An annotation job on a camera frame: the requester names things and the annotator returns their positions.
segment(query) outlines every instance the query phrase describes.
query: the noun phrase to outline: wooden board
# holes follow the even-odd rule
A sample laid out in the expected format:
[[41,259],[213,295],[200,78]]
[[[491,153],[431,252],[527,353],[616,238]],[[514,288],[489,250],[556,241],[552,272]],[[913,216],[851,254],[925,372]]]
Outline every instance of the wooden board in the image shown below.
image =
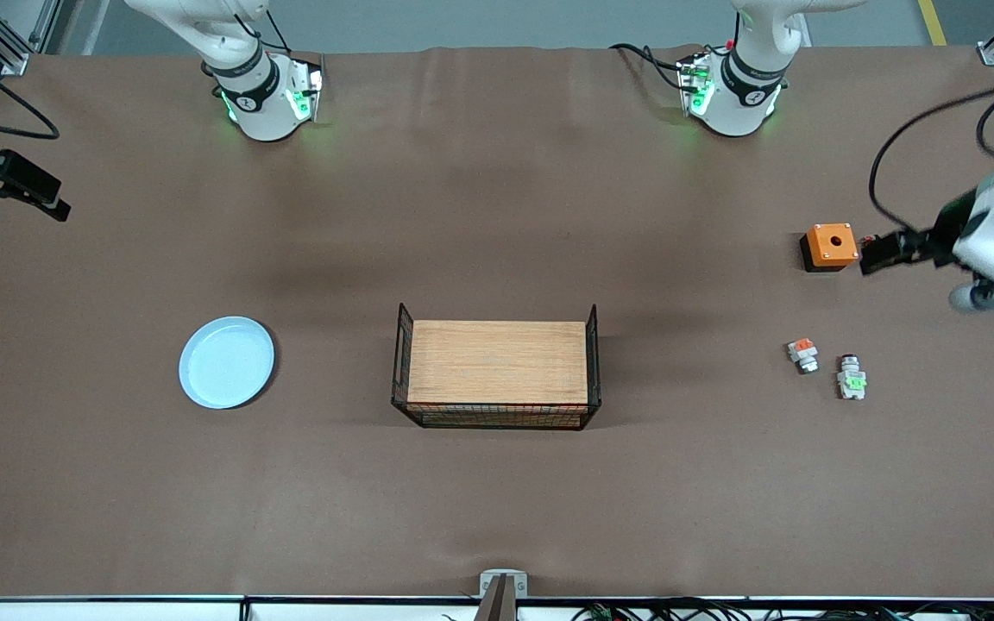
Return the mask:
[[409,400],[439,404],[586,404],[580,322],[413,325]]

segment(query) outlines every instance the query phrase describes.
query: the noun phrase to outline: light blue plate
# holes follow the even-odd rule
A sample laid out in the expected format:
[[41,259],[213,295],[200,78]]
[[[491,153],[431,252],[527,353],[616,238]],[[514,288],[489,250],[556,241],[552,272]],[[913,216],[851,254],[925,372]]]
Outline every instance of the light blue plate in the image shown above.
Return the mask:
[[247,317],[221,317],[182,348],[179,382],[194,404],[236,408],[263,390],[274,366],[275,343],[267,329]]

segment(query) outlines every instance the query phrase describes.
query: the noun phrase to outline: gray floor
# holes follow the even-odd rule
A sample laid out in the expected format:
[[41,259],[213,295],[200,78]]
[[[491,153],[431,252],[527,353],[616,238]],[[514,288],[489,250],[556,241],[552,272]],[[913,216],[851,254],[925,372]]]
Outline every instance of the gray floor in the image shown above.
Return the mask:
[[[123,0],[103,6],[104,0],[79,0],[63,53],[192,53],[181,39]],[[291,47],[330,54],[429,47],[608,47],[620,41],[674,47],[722,42],[734,24],[728,0],[275,0],[272,12]],[[808,20],[816,46],[930,43],[915,0],[872,0],[864,7]],[[268,31],[266,24],[260,30]]]

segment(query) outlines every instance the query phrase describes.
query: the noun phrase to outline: orange toy part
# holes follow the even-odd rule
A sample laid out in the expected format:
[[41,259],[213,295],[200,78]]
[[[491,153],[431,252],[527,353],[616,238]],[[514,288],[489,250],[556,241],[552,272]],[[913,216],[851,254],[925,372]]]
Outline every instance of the orange toy part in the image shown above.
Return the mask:
[[847,223],[816,224],[806,233],[808,259],[818,271],[836,271],[855,262],[857,241]]

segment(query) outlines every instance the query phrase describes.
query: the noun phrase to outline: table surface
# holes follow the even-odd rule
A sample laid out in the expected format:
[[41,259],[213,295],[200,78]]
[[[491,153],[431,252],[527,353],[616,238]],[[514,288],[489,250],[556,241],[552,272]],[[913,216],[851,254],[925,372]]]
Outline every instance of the table surface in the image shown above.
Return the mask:
[[[994,314],[932,267],[806,274],[904,119],[994,84],[967,47],[810,48],[757,134],[715,137],[618,52],[330,58],[316,126],[256,144],[189,58],[39,56],[63,130],[0,137],[64,182],[0,203],[0,594],[994,596]],[[916,223],[994,169],[983,103],[906,134]],[[35,126],[0,97],[0,122]],[[994,141],[994,118],[990,123]],[[389,404],[415,317],[600,315],[583,432],[422,430]],[[225,315],[280,364],[251,405],[182,393]],[[812,338],[802,377],[784,344]],[[864,402],[839,401],[852,351]]]

